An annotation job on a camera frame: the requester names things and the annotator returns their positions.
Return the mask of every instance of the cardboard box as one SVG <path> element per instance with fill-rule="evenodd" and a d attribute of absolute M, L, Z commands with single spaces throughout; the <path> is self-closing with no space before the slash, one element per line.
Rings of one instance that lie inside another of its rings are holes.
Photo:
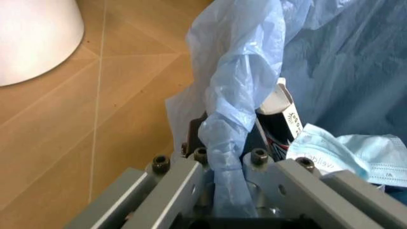
<path fill-rule="evenodd" d="M 290 143 L 303 130 L 293 98 L 285 86 L 285 78 L 278 78 L 275 90 L 256 112 L 270 144 L 272 158 L 284 160 Z"/>

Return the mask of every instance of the surgical face mask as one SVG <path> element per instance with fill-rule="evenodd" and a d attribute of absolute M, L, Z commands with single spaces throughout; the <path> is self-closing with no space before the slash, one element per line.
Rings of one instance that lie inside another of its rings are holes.
<path fill-rule="evenodd" d="M 370 183 L 407 187 L 407 148 L 393 135 L 345 135 L 335 138 L 307 124 L 286 158 L 310 158 L 321 174 L 350 170 Z"/>

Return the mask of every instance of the wooden floor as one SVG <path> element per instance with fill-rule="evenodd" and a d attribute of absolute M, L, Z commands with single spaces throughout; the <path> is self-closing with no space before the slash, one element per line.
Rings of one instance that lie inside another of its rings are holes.
<path fill-rule="evenodd" d="M 210 0 L 78 0 L 60 66 L 0 87 L 0 228 L 61 228 L 125 168 L 170 154 L 164 100 L 192 82 L 185 34 Z"/>

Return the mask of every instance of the blue plastic bag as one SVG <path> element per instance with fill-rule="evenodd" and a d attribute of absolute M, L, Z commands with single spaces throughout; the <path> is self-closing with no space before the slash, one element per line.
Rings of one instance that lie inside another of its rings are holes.
<path fill-rule="evenodd" d="M 187 35 L 195 81 L 166 106 L 173 160 L 189 121 L 209 114 L 198 136 L 216 215 L 256 216 L 239 156 L 280 73 L 302 123 L 406 141 L 405 12 L 403 0 L 216 0 L 198 16 Z"/>

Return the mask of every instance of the white round object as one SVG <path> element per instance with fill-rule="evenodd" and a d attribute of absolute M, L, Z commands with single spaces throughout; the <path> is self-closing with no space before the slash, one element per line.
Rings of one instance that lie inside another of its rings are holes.
<path fill-rule="evenodd" d="M 0 0 L 0 86 L 39 76 L 81 42 L 75 0 Z"/>

